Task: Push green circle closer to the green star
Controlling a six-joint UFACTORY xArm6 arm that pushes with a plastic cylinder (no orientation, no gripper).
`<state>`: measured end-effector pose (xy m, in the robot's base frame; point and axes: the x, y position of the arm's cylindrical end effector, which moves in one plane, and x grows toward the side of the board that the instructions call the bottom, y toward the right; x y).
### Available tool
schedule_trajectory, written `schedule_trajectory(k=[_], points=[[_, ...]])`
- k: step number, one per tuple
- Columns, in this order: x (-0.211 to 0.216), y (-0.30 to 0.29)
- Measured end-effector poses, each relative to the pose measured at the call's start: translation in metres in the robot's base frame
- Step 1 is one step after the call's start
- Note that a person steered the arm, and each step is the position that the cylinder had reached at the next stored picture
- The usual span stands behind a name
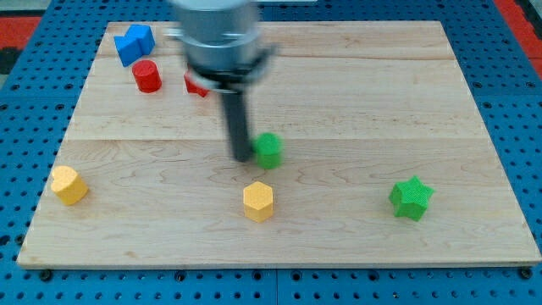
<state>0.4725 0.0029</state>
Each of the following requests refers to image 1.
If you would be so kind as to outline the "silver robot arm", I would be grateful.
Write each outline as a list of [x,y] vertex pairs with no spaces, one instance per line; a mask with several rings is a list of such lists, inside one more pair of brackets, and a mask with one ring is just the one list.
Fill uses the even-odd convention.
[[170,0],[192,79],[220,95],[233,159],[253,154],[246,91],[266,72],[275,44],[262,40],[257,5],[249,0]]

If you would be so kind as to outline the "black pusher rod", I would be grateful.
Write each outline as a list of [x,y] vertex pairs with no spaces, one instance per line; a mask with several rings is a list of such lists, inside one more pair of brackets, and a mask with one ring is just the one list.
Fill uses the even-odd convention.
[[243,91],[225,91],[220,96],[232,157],[238,162],[247,162],[251,159],[253,150],[249,137],[245,93]]

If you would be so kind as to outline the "red block behind arm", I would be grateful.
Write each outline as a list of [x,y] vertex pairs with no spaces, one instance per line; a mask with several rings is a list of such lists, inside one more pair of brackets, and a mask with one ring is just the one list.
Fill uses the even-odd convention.
[[191,77],[191,73],[189,71],[186,71],[184,73],[184,81],[188,93],[197,94],[200,97],[206,97],[208,95],[209,90],[203,86],[198,85]]

